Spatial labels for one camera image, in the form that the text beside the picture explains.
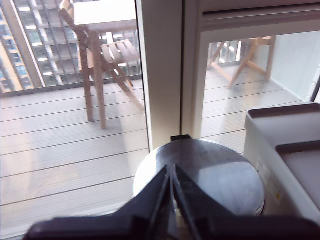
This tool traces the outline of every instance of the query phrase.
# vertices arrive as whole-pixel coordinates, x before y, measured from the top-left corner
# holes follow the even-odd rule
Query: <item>floor plank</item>
[[[104,109],[106,119],[142,113],[142,111],[140,111],[132,102],[107,105]],[[93,108],[93,119],[95,121],[99,120],[99,109],[97,107]],[[65,126],[84,124],[87,122],[87,110],[85,109],[22,118],[1,122],[1,136],[5,137],[34,131],[42,131],[46,129],[56,129]]]
[[[213,141],[242,154],[245,149],[246,132],[246,130],[240,130],[216,136],[204,137],[202,139]]]
[[[204,118],[202,120],[201,137],[226,134],[245,129],[246,112]]]
[[[138,100],[144,99],[143,89],[133,91]],[[130,99],[124,92],[115,92],[104,95],[105,105],[114,105],[130,102]],[[98,106],[96,97],[92,99],[92,106]],[[12,121],[16,119],[31,118],[42,115],[57,114],[75,110],[86,109],[85,99],[72,98],[61,101],[51,101],[27,106],[18,106],[1,110],[1,122]]]
[[[239,68],[239,65],[235,65],[235,66],[223,66],[223,65],[220,65],[222,66],[223,70],[233,76],[236,71],[238,70]],[[245,67],[241,73],[249,73],[249,72],[254,72],[254,70],[250,67]],[[214,68],[212,68],[211,66],[208,66],[207,70],[206,70],[206,75],[205,75],[205,78],[206,79],[210,79],[210,78],[224,78],[223,76],[221,76],[220,73],[218,73]]]
[[[264,81],[265,79],[266,79],[265,75],[259,72],[255,72],[255,71],[243,72],[239,75],[234,85],[254,83],[254,82]],[[207,78],[205,80],[205,90],[223,88],[223,87],[226,87],[228,84],[229,84],[229,81],[221,76]]]
[[[132,177],[148,149],[1,179],[1,206]]]
[[[132,82],[134,84],[133,89],[143,88],[142,80],[134,80]],[[122,92],[122,90],[117,84],[111,83],[111,84],[103,85],[103,92],[104,94],[110,94],[110,93]],[[95,95],[97,95],[96,89],[94,86],[91,87],[91,95],[93,96],[93,98]],[[19,106],[28,106],[28,105],[55,102],[55,101],[64,101],[64,100],[84,98],[84,97],[85,97],[85,92],[83,87],[43,92],[43,93],[35,93],[35,94],[15,96],[15,97],[6,97],[1,99],[1,109],[15,108]]]
[[[246,111],[253,107],[270,107],[298,101],[301,100],[284,89],[220,101],[206,102],[203,104],[202,118],[237,113]]]
[[[204,92],[204,102],[208,103],[213,101],[220,101],[225,99],[278,91],[282,89],[282,87],[274,83],[272,80],[268,82],[257,81],[240,85],[234,85],[230,89],[226,87],[214,88],[208,89]]]
[[[148,148],[147,131],[138,130],[1,156],[1,176],[102,158]]]
[[[99,122],[86,122],[78,125],[1,137],[1,155],[144,130],[146,129],[146,116],[145,114],[137,114],[108,119],[106,126],[106,129],[101,129]]]
[[[133,196],[134,178],[100,184],[1,208],[1,238],[22,235],[33,224],[53,217],[114,212]]]

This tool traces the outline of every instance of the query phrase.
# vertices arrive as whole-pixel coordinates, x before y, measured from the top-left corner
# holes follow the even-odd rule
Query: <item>wooden chair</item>
[[[223,48],[225,41],[221,42],[215,53],[213,54],[212,58],[208,62],[208,66],[213,67],[219,74],[221,74],[223,77],[225,77],[228,81],[229,84],[227,88],[230,88],[237,78],[239,77],[241,71],[245,68],[245,66],[249,66],[252,69],[262,73],[265,75],[266,80],[270,79],[271,75],[271,69],[272,69],[272,62],[273,62],[273,57],[274,57],[274,51],[275,51],[275,43],[276,43],[276,36],[267,36],[267,37],[257,37],[257,38],[251,38],[251,39],[246,39],[244,41],[252,41],[252,47],[250,48],[248,54],[245,56],[245,58],[242,60],[242,63],[238,67],[237,71],[233,76],[230,76],[227,74],[222,67],[220,67],[217,63],[215,63],[216,58],[218,57],[221,49]],[[255,54],[258,46],[261,45],[269,45],[269,54],[268,54],[268,60],[267,60],[267,66],[266,66],[266,71],[263,70],[261,67],[257,66],[255,63],[253,63],[251,58]]]
[[[113,42],[111,44],[101,44],[98,39],[98,34],[95,32],[90,32],[88,27],[85,25],[75,25],[74,24],[74,7],[69,0],[63,0],[59,7],[59,14],[65,20],[65,22],[71,27],[71,29],[76,33],[79,42],[79,70],[83,75],[83,85],[85,102],[87,109],[87,116],[89,121],[93,121],[93,111],[92,111],[92,99],[91,99],[91,89],[90,89],[90,75],[93,74],[94,67],[94,56],[92,54],[92,48],[98,48],[98,51],[103,55],[96,56],[96,63],[99,65],[99,69],[103,72],[108,73],[120,86],[123,92],[130,98],[130,100],[140,109],[144,110],[139,100],[132,92],[133,84],[130,79],[126,76],[123,70],[118,66],[120,63],[125,63],[132,60],[139,59],[139,54],[131,44],[129,40]],[[89,35],[95,35],[94,44],[90,42]],[[99,101],[99,112],[100,112],[100,123],[101,127],[106,127],[106,117],[105,117],[105,103],[103,97],[103,84],[94,81],[95,88],[98,91],[102,91],[102,94],[98,95]]]

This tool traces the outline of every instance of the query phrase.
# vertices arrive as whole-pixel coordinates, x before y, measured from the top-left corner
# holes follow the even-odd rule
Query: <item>high-rise building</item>
[[[11,28],[0,9],[1,45],[0,45],[0,78],[1,92],[14,92],[33,89],[29,71],[22,54],[17,47]]]
[[[33,75],[38,75],[31,76],[31,88],[67,85],[83,81],[78,68],[77,35],[59,15],[60,3],[61,0],[8,0],[1,3],[8,27],[17,29],[11,34],[12,41],[21,42],[17,49],[20,49],[20,45],[24,49],[28,47],[29,53],[20,54],[24,62],[28,63],[26,64],[27,72],[30,71],[30,68]],[[1,25],[1,31],[2,28],[5,31],[5,25]],[[129,39],[138,48],[137,30],[106,32],[100,36],[100,39],[103,43]],[[18,58],[17,54],[19,53],[15,52],[15,55],[12,56],[13,60]],[[128,76],[141,74],[140,61],[122,63],[119,66]],[[7,82],[3,82],[1,89],[4,88],[2,85],[8,86]]]

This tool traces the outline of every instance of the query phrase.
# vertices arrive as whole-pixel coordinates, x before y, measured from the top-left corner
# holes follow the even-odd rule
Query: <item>window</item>
[[[66,27],[65,30],[66,30],[66,37],[67,37],[68,39],[74,39],[74,38],[75,38],[74,31],[72,31],[71,28]]]
[[[51,72],[51,64],[49,62],[39,63],[39,68],[42,73]]]
[[[52,45],[50,47],[51,47],[52,54],[54,56],[56,56],[58,54],[57,46],[56,45]]]
[[[2,84],[4,89],[10,89],[9,81],[10,80],[2,80],[1,81],[1,84]]]
[[[16,66],[16,70],[20,75],[27,75],[25,66]]]
[[[60,18],[57,9],[48,9],[48,17],[51,23],[60,23]]]
[[[47,15],[46,15],[45,10],[39,10],[39,14],[40,14],[42,23],[43,23],[43,24],[47,24],[47,23],[48,23],[48,17],[47,17]]]
[[[74,53],[77,53],[78,52],[78,48],[77,48],[77,44],[76,43],[71,43],[70,44],[70,49],[71,49],[71,52],[74,54]]]
[[[5,42],[6,42],[6,45],[8,46],[8,48],[9,48],[10,50],[15,50],[15,49],[17,49],[17,48],[16,48],[15,41],[13,41],[12,39],[5,40]]]
[[[35,25],[35,17],[30,11],[20,12],[19,15],[23,25]]]
[[[28,0],[15,0],[14,3],[17,7],[20,7],[20,8],[29,7]]]
[[[31,41],[31,43],[39,43],[41,42],[41,38],[39,36],[39,33],[37,32],[37,30],[32,30],[32,31],[28,31],[28,36],[29,39]]]
[[[5,24],[0,25],[0,30],[1,30],[1,35],[3,35],[3,36],[11,36],[7,25],[5,25]]]
[[[21,57],[20,57],[19,53],[12,53],[11,55],[12,55],[15,63],[21,63]]]
[[[31,82],[30,82],[30,80],[29,80],[28,77],[23,77],[23,78],[21,78],[21,83],[22,83],[23,86],[25,86],[25,87],[31,86]]]
[[[47,36],[47,38],[48,38],[48,41],[52,41],[52,40],[54,39],[54,38],[53,38],[53,35],[52,35],[51,29],[47,28],[47,29],[45,30],[45,34],[46,34],[46,36]]]
[[[34,48],[34,55],[37,59],[46,58],[47,57],[46,52],[47,52],[47,50],[43,46],[39,46],[39,47]]]

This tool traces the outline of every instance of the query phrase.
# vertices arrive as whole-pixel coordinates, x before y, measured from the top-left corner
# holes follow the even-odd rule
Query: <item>round metal object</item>
[[[177,140],[152,151],[136,172],[133,195],[172,164],[179,165],[206,194],[235,215],[261,214],[265,191],[255,168],[233,150],[207,140]]]

